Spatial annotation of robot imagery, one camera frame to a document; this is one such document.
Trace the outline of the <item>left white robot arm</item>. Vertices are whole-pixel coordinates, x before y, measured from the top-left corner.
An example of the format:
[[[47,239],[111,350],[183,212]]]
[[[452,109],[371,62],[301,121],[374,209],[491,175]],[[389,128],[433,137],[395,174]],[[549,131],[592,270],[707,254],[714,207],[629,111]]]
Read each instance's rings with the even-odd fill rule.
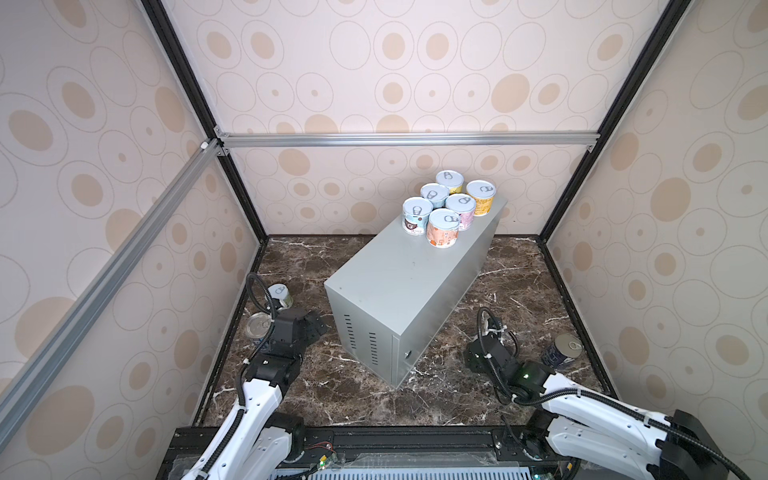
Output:
[[[246,277],[245,290],[269,328],[235,377],[236,400],[186,479],[268,479],[285,460],[304,452],[302,418],[277,411],[300,374],[306,350],[328,332],[320,315],[278,308],[263,280]]]

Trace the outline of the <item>yellow fruit label can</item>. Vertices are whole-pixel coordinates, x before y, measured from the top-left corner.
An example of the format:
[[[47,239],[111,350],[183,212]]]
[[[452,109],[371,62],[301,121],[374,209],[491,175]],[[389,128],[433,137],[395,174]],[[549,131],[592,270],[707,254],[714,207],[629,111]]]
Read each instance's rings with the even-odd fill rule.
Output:
[[[436,174],[436,182],[449,189],[450,194],[463,192],[464,176],[455,170],[442,170]]]

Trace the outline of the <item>yellow orange label can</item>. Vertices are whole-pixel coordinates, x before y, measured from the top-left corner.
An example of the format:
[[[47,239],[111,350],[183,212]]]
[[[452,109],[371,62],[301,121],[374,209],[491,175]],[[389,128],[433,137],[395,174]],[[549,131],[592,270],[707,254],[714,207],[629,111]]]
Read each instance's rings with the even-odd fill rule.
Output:
[[[490,212],[496,195],[494,184],[486,180],[470,181],[466,185],[466,193],[475,200],[476,217],[485,216]]]

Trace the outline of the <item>light blue bear can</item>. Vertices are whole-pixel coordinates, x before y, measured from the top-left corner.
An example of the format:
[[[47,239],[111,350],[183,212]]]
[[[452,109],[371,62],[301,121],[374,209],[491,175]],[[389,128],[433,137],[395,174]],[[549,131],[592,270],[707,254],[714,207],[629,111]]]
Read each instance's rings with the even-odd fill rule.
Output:
[[[434,209],[443,208],[450,195],[450,189],[439,183],[427,183],[420,189],[420,195],[429,200]]]

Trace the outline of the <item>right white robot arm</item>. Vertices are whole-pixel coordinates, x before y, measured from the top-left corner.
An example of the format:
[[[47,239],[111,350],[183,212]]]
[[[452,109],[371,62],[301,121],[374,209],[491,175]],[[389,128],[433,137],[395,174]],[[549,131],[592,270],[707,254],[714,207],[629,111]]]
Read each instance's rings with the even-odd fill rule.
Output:
[[[535,410],[511,437],[530,459],[555,453],[632,479],[747,478],[695,416],[641,409],[521,360],[516,336],[487,307],[477,313],[476,330],[465,350],[468,368],[489,377],[501,404]]]

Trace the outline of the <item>orange white label can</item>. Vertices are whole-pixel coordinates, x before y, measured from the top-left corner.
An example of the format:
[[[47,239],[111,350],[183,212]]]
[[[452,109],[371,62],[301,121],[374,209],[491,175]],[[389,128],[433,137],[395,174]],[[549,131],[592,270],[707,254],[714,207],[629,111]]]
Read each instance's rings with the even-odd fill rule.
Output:
[[[457,212],[447,208],[433,210],[427,223],[427,241],[436,248],[449,248],[457,241],[459,226]]]

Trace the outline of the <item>pink label can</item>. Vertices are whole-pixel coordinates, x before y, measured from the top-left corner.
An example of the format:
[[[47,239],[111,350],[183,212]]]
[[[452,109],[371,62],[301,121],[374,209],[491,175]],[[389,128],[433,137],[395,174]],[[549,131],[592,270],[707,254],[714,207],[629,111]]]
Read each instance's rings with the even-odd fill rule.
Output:
[[[460,231],[471,227],[476,210],[476,200],[472,196],[463,193],[452,194],[446,199],[445,207],[458,214]]]

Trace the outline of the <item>teal brown label can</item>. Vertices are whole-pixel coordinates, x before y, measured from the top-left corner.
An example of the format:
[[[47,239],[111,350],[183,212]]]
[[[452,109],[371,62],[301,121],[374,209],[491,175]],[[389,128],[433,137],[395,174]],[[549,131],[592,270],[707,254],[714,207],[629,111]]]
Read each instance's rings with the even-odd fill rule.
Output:
[[[429,216],[434,206],[423,197],[411,197],[404,201],[402,208],[402,227],[412,236],[426,233]]]

